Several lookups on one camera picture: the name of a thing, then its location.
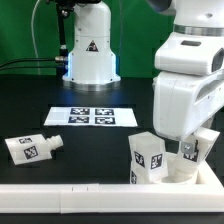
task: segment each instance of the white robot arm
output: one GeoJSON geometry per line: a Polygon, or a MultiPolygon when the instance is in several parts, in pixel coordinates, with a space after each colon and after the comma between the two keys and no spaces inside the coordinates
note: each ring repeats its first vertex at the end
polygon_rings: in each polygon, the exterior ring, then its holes
{"type": "Polygon", "coordinates": [[[224,2],[148,2],[158,12],[176,11],[174,32],[155,56],[162,72],[155,79],[154,127],[182,141],[224,105],[224,2]]]}

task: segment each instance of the black cable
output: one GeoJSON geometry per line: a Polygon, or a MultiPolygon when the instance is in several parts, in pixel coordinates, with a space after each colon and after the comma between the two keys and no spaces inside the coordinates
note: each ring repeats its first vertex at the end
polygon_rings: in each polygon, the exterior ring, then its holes
{"type": "Polygon", "coordinates": [[[10,70],[10,69],[27,69],[27,68],[64,68],[64,66],[16,66],[16,67],[7,67],[7,68],[0,68],[1,71],[10,70]]]}
{"type": "Polygon", "coordinates": [[[20,63],[20,62],[49,62],[49,61],[55,61],[55,58],[21,58],[21,59],[15,59],[9,62],[6,62],[4,64],[0,65],[0,68],[3,68],[5,66],[15,64],[15,63],[20,63]]]}

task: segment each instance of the triangle warning label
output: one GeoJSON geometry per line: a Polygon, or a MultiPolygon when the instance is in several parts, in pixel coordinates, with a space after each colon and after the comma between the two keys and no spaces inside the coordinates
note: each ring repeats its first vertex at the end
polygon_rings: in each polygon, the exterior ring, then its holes
{"type": "Polygon", "coordinates": [[[99,52],[94,40],[92,40],[86,51],[99,52]]]}

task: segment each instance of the black tabletop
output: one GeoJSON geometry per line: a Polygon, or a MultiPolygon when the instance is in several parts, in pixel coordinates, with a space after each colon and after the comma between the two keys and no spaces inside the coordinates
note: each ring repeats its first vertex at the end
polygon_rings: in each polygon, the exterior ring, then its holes
{"type": "MultiPolygon", "coordinates": [[[[0,77],[0,184],[124,184],[129,183],[128,136],[149,131],[152,124],[152,79],[123,78],[119,88],[81,92],[63,86],[55,76],[4,75],[0,77]],[[44,126],[51,107],[132,108],[138,127],[44,126]],[[52,160],[15,166],[6,138],[43,134],[61,135],[64,146],[52,152],[52,160]]],[[[216,115],[213,128],[221,135],[208,163],[222,181],[224,176],[224,115],[216,115]]],[[[167,151],[178,143],[166,141],[167,151]]],[[[0,223],[223,223],[219,213],[129,214],[0,214],[0,223]]]]}

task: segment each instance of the white paper sheet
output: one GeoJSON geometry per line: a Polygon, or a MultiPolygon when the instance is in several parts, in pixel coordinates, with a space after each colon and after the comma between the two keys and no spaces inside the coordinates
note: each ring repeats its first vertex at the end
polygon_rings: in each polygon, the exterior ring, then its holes
{"type": "Polygon", "coordinates": [[[51,107],[45,126],[136,127],[130,108],[51,107]]]}

